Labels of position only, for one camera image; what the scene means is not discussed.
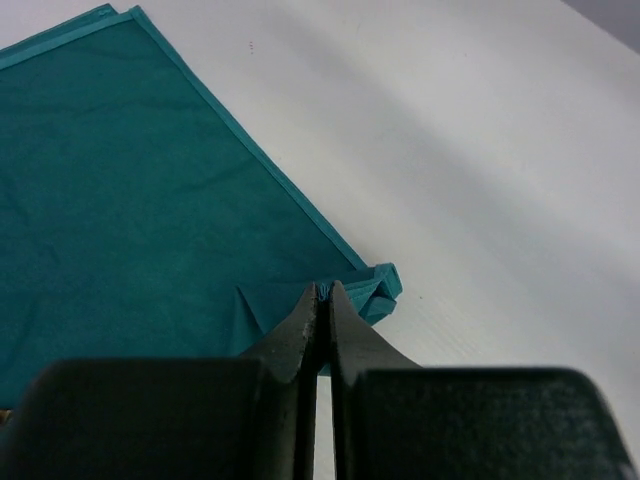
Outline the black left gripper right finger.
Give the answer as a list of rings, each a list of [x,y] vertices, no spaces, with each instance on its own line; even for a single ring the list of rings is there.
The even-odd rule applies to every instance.
[[[327,291],[340,479],[635,479],[609,406],[559,367],[423,367]]]

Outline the teal cloth napkin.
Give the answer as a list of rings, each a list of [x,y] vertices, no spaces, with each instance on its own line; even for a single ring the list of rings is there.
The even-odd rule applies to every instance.
[[[1,53],[1,404],[80,357],[219,357],[368,266],[140,8],[102,5]]]

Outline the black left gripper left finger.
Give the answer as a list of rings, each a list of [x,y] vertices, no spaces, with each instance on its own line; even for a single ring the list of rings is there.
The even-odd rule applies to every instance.
[[[320,298],[234,358],[75,359],[35,380],[1,442],[5,479],[309,479]]]

